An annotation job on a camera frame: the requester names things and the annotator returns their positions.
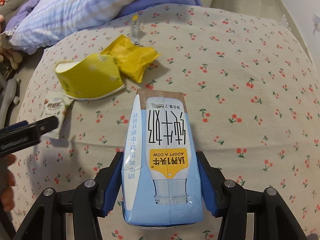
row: tile floor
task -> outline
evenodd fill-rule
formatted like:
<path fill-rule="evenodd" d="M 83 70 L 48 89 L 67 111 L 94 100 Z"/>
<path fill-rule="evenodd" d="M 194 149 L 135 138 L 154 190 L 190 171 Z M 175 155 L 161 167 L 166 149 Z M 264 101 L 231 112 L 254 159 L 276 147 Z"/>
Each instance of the tile floor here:
<path fill-rule="evenodd" d="M 271 18 L 278 22 L 281 20 L 283 15 L 281 9 L 276 3 L 276 0 L 213 0 L 211 7 L 235 13 Z M 19 86 L 19 91 L 17 92 L 17 95 L 20 96 L 21 103 L 16 107 L 11 107 L 9 109 L 6 121 L 7 125 L 14 124 L 17 121 L 22 100 L 35 68 L 36 66 L 32 68 L 24 67 L 19 69 L 19 72 L 16 74 L 16 78 L 21 78 L 21 84 Z"/>
<path fill-rule="evenodd" d="M 213 0 L 212 8 L 256 17 L 270 18 L 280 22 L 283 12 L 276 0 Z"/>

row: brown carton top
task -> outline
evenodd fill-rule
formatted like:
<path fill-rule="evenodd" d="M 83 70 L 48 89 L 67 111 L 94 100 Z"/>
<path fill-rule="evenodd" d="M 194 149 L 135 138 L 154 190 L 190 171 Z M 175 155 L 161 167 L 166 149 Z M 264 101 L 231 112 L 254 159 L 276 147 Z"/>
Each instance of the brown carton top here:
<path fill-rule="evenodd" d="M 170 92 L 162 90 L 150 90 L 150 89 L 137 89 L 137 94 L 140 96 L 140 108 L 146 110 L 146 102 L 148 98 L 160 97 L 160 98 L 175 98 L 182 102 L 184 112 L 187 113 L 186 103 L 184 101 L 183 93 Z"/>

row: snack wrapper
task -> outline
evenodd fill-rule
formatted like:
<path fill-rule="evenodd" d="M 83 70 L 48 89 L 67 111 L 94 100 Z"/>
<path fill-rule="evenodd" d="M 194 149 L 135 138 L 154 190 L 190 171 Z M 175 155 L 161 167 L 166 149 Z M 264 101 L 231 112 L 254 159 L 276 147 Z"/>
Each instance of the snack wrapper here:
<path fill-rule="evenodd" d="M 46 99 L 44 100 L 44 111 L 41 117 L 47 118 L 55 115 L 58 118 L 59 125 L 57 129 L 47 133 L 46 136 L 53 139 L 60 138 L 60 130 L 64 117 L 73 101 L 73 99 L 68 98 L 63 92 L 48 91 Z"/>
<path fill-rule="evenodd" d="M 113 56 L 120 71 L 138 83 L 142 82 L 148 65 L 160 56 L 154 48 L 134 45 L 124 35 L 120 35 L 100 54 Z"/>

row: yellow packaging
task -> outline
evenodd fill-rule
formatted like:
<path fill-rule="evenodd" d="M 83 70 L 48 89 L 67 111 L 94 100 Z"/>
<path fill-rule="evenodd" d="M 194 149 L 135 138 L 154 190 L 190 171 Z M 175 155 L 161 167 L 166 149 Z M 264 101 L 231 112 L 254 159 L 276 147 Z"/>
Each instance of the yellow packaging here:
<path fill-rule="evenodd" d="M 154 48 L 136 46 L 124 35 L 115 39 L 101 54 L 113 56 L 120 71 L 138 83 L 142 82 L 148 65 L 160 56 Z"/>
<path fill-rule="evenodd" d="M 107 54 L 92 54 L 78 62 L 58 62 L 55 73 L 67 96 L 77 100 L 100 99 L 124 88 L 119 68 Z"/>

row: bed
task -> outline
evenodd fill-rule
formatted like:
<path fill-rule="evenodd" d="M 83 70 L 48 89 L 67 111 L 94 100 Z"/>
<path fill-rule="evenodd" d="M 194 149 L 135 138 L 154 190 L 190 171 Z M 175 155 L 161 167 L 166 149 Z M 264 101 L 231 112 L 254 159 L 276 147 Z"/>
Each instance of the bed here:
<path fill-rule="evenodd" d="M 319 234 L 318 74 L 295 37 L 277 22 L 231 12 L 162 4 L 138 12 L 140 41 L 162 55 L 137 84 L 97 101 L 76 101 L 60 140 L 17 152 L 14 224 L 18 227 L 47 187 L 75 188 L 124 149 L 137 88 L 184 93 L 193 139 L 210 164 L 245 188 L 276 188 L 307 235 Z M 53 67 L 81 60 L 130 33 L 132 16 L 83 30 L 46 49 L 22 102 L 18 121 L 37 121 L 46 93 L 61 91 Z M 127 225 L 121 192 L 100 219 L 105 239 L 217 239 L 220 219 L 154 231 Z M 72 216 L 68 239 L 73 239 Z M 252 236 L 249 217 L 247 237 Z"/>
<path fill-rule="evenodd" d="M 1 33 L 1 45 L 31 55 L 74 32 L 163 3 L 201 5 L 200 0 L 29 0 Z"/>

